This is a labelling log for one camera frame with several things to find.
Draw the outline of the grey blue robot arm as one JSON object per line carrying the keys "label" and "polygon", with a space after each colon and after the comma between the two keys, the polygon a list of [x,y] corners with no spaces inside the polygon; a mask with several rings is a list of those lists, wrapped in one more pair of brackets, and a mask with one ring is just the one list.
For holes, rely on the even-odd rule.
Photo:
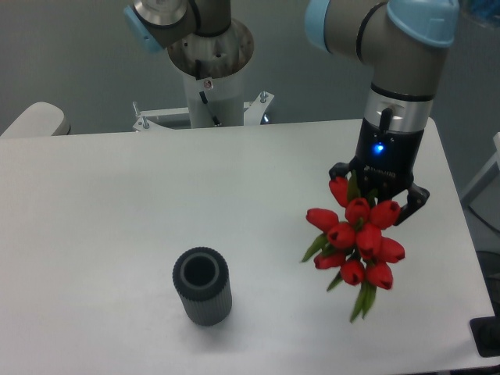
{"label": "grey blue robot arm", "polygon": [[[229,1],[133,1],[123,14],[137,40],[166,51],[182,74],[194,128],[260,123],[263,113],[244,107],[241,88],[253,36]],[[456,1],[311,1],[305,11],[312,45],[373,67],[355,155],[329,174],[355,173],[361,192],[381,201],[405,192],[399,222],[430,195],[413,166],[458,16]]]}

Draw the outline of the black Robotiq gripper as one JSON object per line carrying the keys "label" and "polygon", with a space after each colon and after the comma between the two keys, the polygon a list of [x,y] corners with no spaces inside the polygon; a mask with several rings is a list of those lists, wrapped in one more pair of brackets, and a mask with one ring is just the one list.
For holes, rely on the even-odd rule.
{"label": "black Robotiq gripper", "polygon": [[377,197],[387,200],[404,190],[408,191],[407,203],[401,208],[395,226],[406,221],[421,209],[430,192],[414,184],[413,167],[419,151],[423,132],[381,132],[367,120],[362,121],[355,156],[351,162],[337,162],[329,170],[331,180],[348,179],[355,171],[363,195],[372,190]]}

